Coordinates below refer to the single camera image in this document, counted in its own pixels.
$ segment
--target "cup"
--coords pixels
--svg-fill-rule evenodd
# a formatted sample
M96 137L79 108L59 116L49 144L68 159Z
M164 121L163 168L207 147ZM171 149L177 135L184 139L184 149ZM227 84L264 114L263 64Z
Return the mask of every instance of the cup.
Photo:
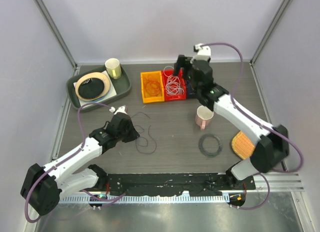
M113 79L118 79L121 77L121 67L118 59L110 58L105 62L104 65L110 77Z
M200 106L196 110L195 122L198 126L200 126L201 130L204 130L205 127L210 123L213 116L213 111L210 111L210 109L205 106Z

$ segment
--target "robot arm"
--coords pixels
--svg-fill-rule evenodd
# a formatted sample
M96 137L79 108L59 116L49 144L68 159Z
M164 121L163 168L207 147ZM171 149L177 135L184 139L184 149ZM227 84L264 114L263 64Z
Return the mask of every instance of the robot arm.
M288 137L287 129L282 125L273 126L235 102L242 111L257 121L259 125L244 116L234 106L229 92L214 82L213 69L209 65L210 48L197 44L193 50L197 52L194 57L178 56L174 64L173 75L178 75L182 69L184 80L190 83L199 102L233 123L255 145L255 150L250 158L233 165L226 171L229 176L229 184L236 185L248 176L270 171L289 155L289 145L288 142L264 129L263 126L275 130L285 137Z
M130 116L126 113L126 107L122 106L114 112L111 121L105 126L90 133L85 139L85 146L72 158L61 166L51 170L32 191L29 204L44 216L52 211L61 199L85 188L102 189L107 183L106 172L97 165L90 165L80 173L73 174L83 164L105 153L116 146L117 142L130 142L139 137ZM26 174L21 195L26 199L35 181L55 167L57 163L73 155L81 148L78 145L70 152L57 160L40 167L38 164L31 166Z

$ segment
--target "white wall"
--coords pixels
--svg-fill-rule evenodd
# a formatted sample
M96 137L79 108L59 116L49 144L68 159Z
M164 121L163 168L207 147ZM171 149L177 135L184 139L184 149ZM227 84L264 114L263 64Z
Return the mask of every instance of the white wall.
M72 67L33 0L0 0L0 230L21 232L29 166L48 162Z
M233 43L251 59L282 0L44 0L77 62L176 60ZM213 59L238 59L216 48Z
M256 68L272 122L287 126L303 151L301 180L317 223L320 218L320 0L293 0ZM291 150L287 165L298 162Z

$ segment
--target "orange bin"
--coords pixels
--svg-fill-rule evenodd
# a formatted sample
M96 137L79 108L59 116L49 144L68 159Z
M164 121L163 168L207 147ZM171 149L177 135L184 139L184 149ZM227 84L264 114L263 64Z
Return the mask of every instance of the orange bin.
M165 101L161 71L142 72L140 77L143 103Z

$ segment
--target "gray tray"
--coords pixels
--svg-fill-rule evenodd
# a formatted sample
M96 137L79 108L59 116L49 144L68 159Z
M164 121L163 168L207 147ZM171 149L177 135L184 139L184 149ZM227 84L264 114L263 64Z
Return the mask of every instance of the gray tray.
M77 82L81 77L83 77L86 74L96 72L96 71L103 72L105 70L106 70L105 66L101 66L101 67L98 67L94 70L91 70L91 71L82 73L80 75L74 76L66 82L66 91L67 91L69 100L71 102L71 105L74 109L80 108L80 103L79 103L78 97L76 96L76 90L74 87L74 83ZM113 78L110 78L110 80L114 86L114 89L116 91L116 95L113 97L107 98L104 101L100 101L100 103L109 104L109 103L117 101L120 98L123 98L129 94L129 92L131 90L131 82L128 78L128 75L126 74L125 70L122 67L121 67L121 71L122 71L122 73L121 73L121 77L119 79L115 80ZM101 106L90 105L90 106L86 106L82 111L83 112L92 111L92 110L97 109L99 107L101 107Z

